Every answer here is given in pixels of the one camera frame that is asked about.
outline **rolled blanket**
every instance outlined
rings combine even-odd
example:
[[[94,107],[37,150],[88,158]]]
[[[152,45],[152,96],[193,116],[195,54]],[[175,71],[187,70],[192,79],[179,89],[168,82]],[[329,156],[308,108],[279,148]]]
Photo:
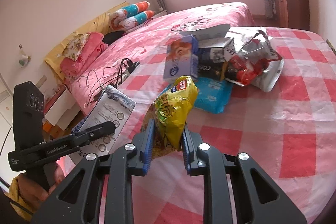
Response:
[[[119,23],[131,16],[135,16],[136,14],[143,12],[149,8],[150,4],[147,1],[138,2],[136,4],[132,4],[126,7],[122,7],[119,10],[115,11],[110,15],[109,26],[112,31],[119,31],[122,27],[119,26]]]
[[[126,18],[119,23],[120,30],[128,31],[144,23],[154,15],[154,11],[144,11],[133,17]]]

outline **metal bolt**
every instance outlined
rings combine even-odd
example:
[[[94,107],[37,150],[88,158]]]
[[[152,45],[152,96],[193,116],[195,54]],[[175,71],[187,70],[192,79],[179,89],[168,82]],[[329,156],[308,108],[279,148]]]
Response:
[[[135,145],[132,143],[128,143],[127,145],[125,145],[125,150],[127,151],[132,151],[135,148]]]
[[[246,153],[240,153],[240,154],[238,155],[238,157],[239,157],[241,160],[248,160],[250,156],[249,156],[248,154],[246,154]]]
[[[86,155],[87,160],[94,160],[96,158],[96,154],[90,153]]]
[[[210,145],[208,145],[207,143],[201,143],[199,145],[199,148],[206,151],[206,150],[209,150],[210,149]]]

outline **yellow snack bag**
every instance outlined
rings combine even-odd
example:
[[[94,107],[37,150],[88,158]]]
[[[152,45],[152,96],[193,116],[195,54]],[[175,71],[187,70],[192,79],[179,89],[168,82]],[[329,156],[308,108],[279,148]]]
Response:
[[[162,139],[178,151],[187,115],[198,95],[197,87],[190,76],[176,79],[172,88],[161,94],[153,103],[156,123]]]

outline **headboard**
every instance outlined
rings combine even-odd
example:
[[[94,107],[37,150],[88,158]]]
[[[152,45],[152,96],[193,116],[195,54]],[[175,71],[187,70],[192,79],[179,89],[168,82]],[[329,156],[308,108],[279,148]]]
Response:
[[[56,47],[54,47],[44,58],[44,62],[47,63],[47,65],[52,69],[52,71],[60,78],[60,80],[63,82],[65,75],[63,74],[62,70],[60,69],[60,64],[62,60],[64,59],[64,56],[62,55],[63,50],[65,47],[69,44],[71,39],[74,37],[75,33],[87,33],[87,32],[100,32],[103,35],[110,32],[109,28],[109,17],[110,14],[117,11],[118,9],[130,5],[128,2],[123,2],[105,13],[97,16],[96,18],[92,19],[88,23],[84,24],[74,32],[72,32],[70,35],[67,36],[60,44],[58,44]]]

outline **pink bedspread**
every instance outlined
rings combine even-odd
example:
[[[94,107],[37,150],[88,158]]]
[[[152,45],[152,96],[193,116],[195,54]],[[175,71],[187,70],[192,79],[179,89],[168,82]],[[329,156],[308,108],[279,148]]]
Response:
[[[188,18],[168,15],[153,20],[116,41],[90,67],[101,77],[104,62],[119,64],[123,57],[141,62],[119,87],[137,105],[112,151],[139,132],[149,105],[166,87],[162,81],[164,36],[173,25],[194,21],[201,13],[208,27],[226,22],[220,17],[226,6],[211,6],[215,8],[191,9]],[[264,93],[253,86],[235,86],[224,113],[193,109],[188,127],[221,152],[250,154],[311,223],[336,188],[336,56],[312,32],[282,28],[267,31],[273,37],[272,45],[285,59],[273,90]],[[89,88],[83,88],[85,81],[81,85],[79,89],[74,83],[72,93],[83,107]],[[65,164],[68,170],[71,165]],[[133,211],[135,224],[202,223],[203,178],[187,175],[182,153],[155,159],[146,177],[133,177]]]

